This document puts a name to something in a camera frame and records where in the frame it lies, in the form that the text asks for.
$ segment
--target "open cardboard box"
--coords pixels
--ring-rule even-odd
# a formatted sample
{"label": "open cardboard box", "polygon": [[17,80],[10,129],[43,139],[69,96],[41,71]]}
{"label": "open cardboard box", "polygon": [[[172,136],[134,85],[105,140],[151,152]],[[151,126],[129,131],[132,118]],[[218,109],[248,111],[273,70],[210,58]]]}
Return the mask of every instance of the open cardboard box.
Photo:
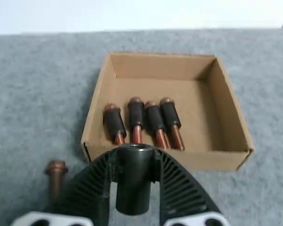
{"label": "open cardboard box", "polygon": [[[185,151],[166,150],[185,167],[237,170],[254,150],[239,104],[221,60],[213,55],[110,53],[93,93],[81,145],[88,162],[111,150],[102,111],[107,103],[121,108],[124,121],[130,98],[175,102]],[[126,143],[130,142],[127,131]],[[153,145],[143,131],[143,142]]]}

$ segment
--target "black cylindrical grip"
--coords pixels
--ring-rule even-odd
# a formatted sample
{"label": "black cylindrical grip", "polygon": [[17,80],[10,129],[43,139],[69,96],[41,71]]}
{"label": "black cylindrical grip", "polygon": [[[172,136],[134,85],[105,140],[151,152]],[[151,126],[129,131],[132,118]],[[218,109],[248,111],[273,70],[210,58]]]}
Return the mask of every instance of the black cylindrical grip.
{"label": "black cylindrical grip", "polygon": [[123,137],[127,136],[125,126],[120,114],[120,109],[111,109],[104,112],[104,123],[107,127],[111,140],[120,132]]}
{"label": "black cylindrical grip", "polygon": [[145,109],[145,113],[149,122],[149,130],[151,132],[155,133],[159,129],[163,129],[165,131],[166,128],[158,105],[148,106]]}
{"label": "black cylindrical grip", "polygon": [[167,129],[170,129],[173,125],[177,125],[178,128],[181,127],[181,123],[173,102],[162,103],[160,105],[160,109]]}
{"label": "black cylindrical grip", "polygon": [[148,211],[154,148],[145,144],[121,145],[117,150],[120,168],[116,209],[126,215]]}
{"label": "black cylindrical grip", "polygon": [[144,109],[145,105],[143,102],[130,102],[128,104],[129,124],[131,129],[133,129],[134,126],[141,126],[141,128],[143,128]]}

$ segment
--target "copper fitting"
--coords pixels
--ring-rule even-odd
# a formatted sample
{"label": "copper fitting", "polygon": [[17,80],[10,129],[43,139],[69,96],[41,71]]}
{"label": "copper fitting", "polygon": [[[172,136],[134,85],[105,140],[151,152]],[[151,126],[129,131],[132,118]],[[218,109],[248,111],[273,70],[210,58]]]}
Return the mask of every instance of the copper fitting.
{"label": "copper fitting", "polygon": [[121,145],[121,144],[124,144],[125,143],[125,139],[122,135],[121,132],[119,132],[116,136],[115,136],[115,140],[114,140],[114,143],[116,145]]}
{"label": "copper fitting", "polygon": [[45,173],[49,175],[50,200],[55,200],[62,188],[64,175],[68,168],[64,161],[52,160],[48,163]]}
{"label": "copper fitting", "polygon": [[181,138],[179,128],[177,125],[173,125],[171,127],[171,135],[174,139],[175,148],[183,151],[184,150],[183,139]]}
{"label": "copper fitting", "polygon": [[168,148],[168,144],[166,142],[166,137],[165,137],[165,133],[163,131],[163,129],[159,129],[155,132],[155,136],[156,136],[156,141],[159,147],[163,148],[163,149],[167,149]]}
{"label": "copper fitting", "polygon": [[135,144],[141,144],[142,143],[142,127],[141,126],[134,126],[133,143],[135,143]]}

